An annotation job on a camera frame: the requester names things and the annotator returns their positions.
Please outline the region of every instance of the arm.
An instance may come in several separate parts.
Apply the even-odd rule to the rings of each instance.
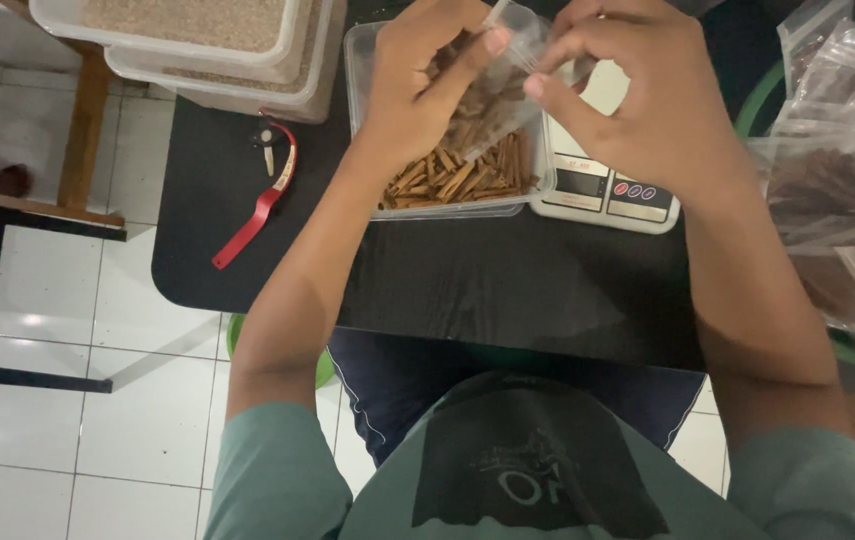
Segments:
[[[380,192],[403,166],[433,150],[464,91],[509,36],[484,34],[433,81],[423,69],[489,9],[476,0],[417,0],[378,34],[364,124],[244,322],[230,369],[228,420],[263,402],[316,409],[317,359]]]
[[[595,16],[601,10],[605,18]],[[824,322],[730,126],[697,21],[661,0],[577,0],[554,33],[545,72],[591,54],[631,78],[611,116],[550,77],[532,76],[525,89],[588,154],[684,205],[698,334],[733,448],[779,426],[845,433]]]

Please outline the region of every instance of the stack of plastic bags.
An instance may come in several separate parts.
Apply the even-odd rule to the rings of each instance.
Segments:
[[[771,216],[829,325],[855,334],[855,23],[851,0],[808,0],[779,28],[787,101],[762,162]]]

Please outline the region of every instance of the green t-shirt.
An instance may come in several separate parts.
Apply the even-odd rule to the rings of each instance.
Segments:
[[[482,374],[410,430],[356,500],[317,418],[270,402],[224,428],[207,540],[855,538],[855,443],[784,429],[731,456],[728,499],[589,395]]]

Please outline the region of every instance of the black table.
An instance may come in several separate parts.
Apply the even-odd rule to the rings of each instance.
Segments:
[[[549,17],[565,3],[528,2]],[[347,28],[389,19],[387,4],[351,2]],[[704,24],[729,110],[738,111],[780,56],[774,25],[751,0],[729,0]],[[349,144],[343,62],[334,88],[324,125],[294,126],[301,156],[277,212],[223,271],[211,258],[268,185],[262,153],[249,142],[257,119],[178,98],[153,263],[161,294],[187,307],[248,310]],[[338,325],[702,369],[693,321],[683,218],[651,236],[525,208],[510,218],[372,222]]]

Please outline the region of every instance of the digital kitchen scale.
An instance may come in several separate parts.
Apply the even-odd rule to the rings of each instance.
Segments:
[[[581,98],[609,115],[627,93],[630,79],[614,62],[594,68]],[[574,138],[548,118],[557,187],[531,210],[546,217],[659,235],[674,227],[681,203],[669,191],[627,178],[592,160]]]

